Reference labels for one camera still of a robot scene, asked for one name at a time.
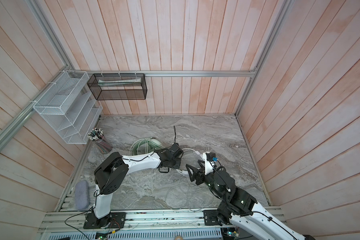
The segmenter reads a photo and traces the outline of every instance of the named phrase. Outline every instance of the metal bracket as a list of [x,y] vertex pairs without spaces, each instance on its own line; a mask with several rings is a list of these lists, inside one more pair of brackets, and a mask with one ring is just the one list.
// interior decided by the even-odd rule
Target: metal bracket
[[204,210],[204,224],[206,226],[220,226],[217,220],[217,210]]
[[[111,212],[109,215],[104,217],[104,220],[111,225],[106,225],[105,228],[123,228],[125,223],[125,212]],[[88,213],[85,217],[84,229],[98,229],[103,227],[101,224],[101,219],[97,219],[95,214],[92,212]]]
[[160,169],[161,169],[161,168],[162,168],[162,167],[159,167],[159,168],[158,168],[158,171],[159,171],[159,172],[161,172],[161,173],[169,173],[169,167],[167,167],[167,169],[168,169],[168,170],[167,170],[166,172],[164,172],[164,171],[163,171],[163,172],[162,172],[162,171],[160,171]]

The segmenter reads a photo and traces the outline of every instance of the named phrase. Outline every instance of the black wire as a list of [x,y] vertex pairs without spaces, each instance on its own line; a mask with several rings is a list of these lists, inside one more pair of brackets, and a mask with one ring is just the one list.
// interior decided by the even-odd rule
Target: black wire
[[244,238],[250,238],[250,237],[253,237],[253,235],[248,236],[248,237],[235,238],[234,240],[239,240],[239,239],[244,239]]
[[280,226],[280,225],[279,225],[277,222],[275,222],[271,217],[265,215],[265,214],[262,213],[262,212],[257,212],[257,211],[252,211],[252,212],[253,212],[253,213],[258,213],[258,214],[264,215],[266,218],[268,218],[269,221],[272,221],[272,222],[276,223],[276,225],[278,225],[278,226],[281,227],[284,231],[286,231],[287,233],[289,233],[289,235],[291,235],[291,236],[293,237],[293,239],[298,240],[297,238],[295,238],[294,235],[292,235],[292,234],[291,234],[290,232],[288,232],[285,228],[283,228],[282,226]]
[[[118,163],[118,161],[115,161],[115,164],[113,165],[113,167],[111,168],[111,170],[113,170],[113,168],[116,166],[117,163]],[[110,180],[110,176],[111,176],[111,175],[109,175],[109,178],[108,178],[106,184],[105,184],[105,185],[102,187],[102,189],[100,190],[99,195],[100,195],[100,194],[103,194],[103,188],[105,188],[106,185],[108,184],[108,182],[109,182],[109,180]]]
[[134,162],[140,162],[140,161],[143,161],[144,159],[146,159],[147,157],[149,157],[149,156],[145,156],[143,159],[141,159],[141,160],[133,160],[133,159],[126,159],[126,158],[122,158],[123,160],[130,160],[130,161],[134,161]]
[[87,235],[85,235],[85,234],[84,234],[82,231],[80,231],[79,229],[77,229],[77,228],[69,225],[69,224],[67,223],[67,220],[70,219],[70,218],[72,218],[72,217],[76,217],[76,216],[78,216],[78,215],[80,215],[80,214],[87,213],[87,212],[89,212],[89,211],[91,211],[91,210],[93,210],[93,206],[92,206],[89,210],[87,210],[86,212],[81,212],[81,213],[79,213],[79,214],[70,216],[69,218],[67,218],[67,219],[64,221],[65,225],[70,226],[71,228],[74,228],[74,229],[76,229],[77,231],[81,232],[82,235],[84,235],[84,237],[86,237],[88,240],[90,240],[90,239],[87,237]]
[[95,191],[93,192],[93,196],[94,196],[95,198],[98,197],[98,196],[100,196],[100,191],[99,191],[99,194],[95,195],[96,192],[97,192],[97,190],[95,190]]
[[109,234],[111,233],[110,232],[111,228],[112,228],[112,221],[110,221],[110,226],[109,226],[109,229],[108,229],[108,232],[107,232],[107,239],[109,239]]
[[173,126],[173,131],[175,132],[175,139],[173,140],[173,143],[175,143],[176,142],[176,127],[175,126]]

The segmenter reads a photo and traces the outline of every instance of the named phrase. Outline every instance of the wooden wall panel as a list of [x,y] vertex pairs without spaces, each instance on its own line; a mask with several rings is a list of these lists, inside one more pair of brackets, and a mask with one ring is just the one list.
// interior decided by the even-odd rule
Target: wooden wall panel
[[[51,25],[59,30],[56,22]],[[96,30],[90,19],[89,28]],[[27,2],[0,0],[0,131],[63,66]],[[33,238],[45,212],[54,210],[80,157],[79,147],[63,142],[38,115],[25,123],[0,153],[1,238]]]
[[[80,70],[249,70],[282,0],[39,0]],[[147,78],[144,100],[105,114],[234,113],[245,78]]]
[[360,1],[296,1],[239,120],[291,228],[360,239]]

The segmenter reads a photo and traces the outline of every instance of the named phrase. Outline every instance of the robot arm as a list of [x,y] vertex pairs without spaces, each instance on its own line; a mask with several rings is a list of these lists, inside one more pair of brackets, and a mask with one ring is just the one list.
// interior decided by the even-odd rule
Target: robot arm
[[[183,151],[177,143],[169,148],[136,156],[112,153],[94,171],[96,201],[91,213],[86,217],[94,219],[90,228],[109,226],[112,218],[110,203],[113,192],[120,187],[127,174],[149,168],[158,168],[164,173],[169,172],[169,168],[178,169],[182,155]],[[288,228],[267,212],[252,195],[237,187],[225,167],[216,168],[215,153],[204,152],[202,158],[203,160],[198,160],[200,168],[186,165],[188,175],[191,182],[196,181],[197,185],[206,184],[210,191],[221,199],[216,210],[216,217],[221,225],[231,223],[259,240],[314,240],[311,236],[303,236]],[[160,170],[165,167],[168,168],[167,171]]]
[[96,201],[93,214],[99,219],[99,225],[108,223],[107,216],[110,213],[110,203],[113,192],[121,185],[127,174],[143,169],[158,168],[160,172],[168,173],[169,168],[180,167],[183,151],[177,143],[169,148],[155,150],[148,154],[136,156],[121,156],[119,152],[113,152],[94,171],[96,183]]
[[220,225],[231,223],[246,230],[259,240],[314,240],[311,236],[303,236],[288,228],[271,215],[248,192],[237,187],[235,180],[226,172],[225,167],[216,168],[216,154],[203,153],[201,168],[187,164],[191,182],[197,185],[206,184],[221,203],[216,210]]

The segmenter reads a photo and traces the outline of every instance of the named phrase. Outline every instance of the white wire mesh organizer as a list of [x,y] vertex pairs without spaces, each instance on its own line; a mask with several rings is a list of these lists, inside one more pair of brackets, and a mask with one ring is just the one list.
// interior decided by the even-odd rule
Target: white wire mesh organizer
[[53,86],[46,91],[34,109],[39,114],[64,115],[77,95],[89,80],[85,71],[72,71],[82,74],[81,78],[71,78],[67,71],[53,83]]
[[89,77],[86,72],[77,72],[82,73],[81,78],[71,78],[64,72],[34,109],[66,143],[86,144],[86,135],[96,124],[102,106],[99,103],[96,108],[95,99],[88,101],[91,92],[80,93]]

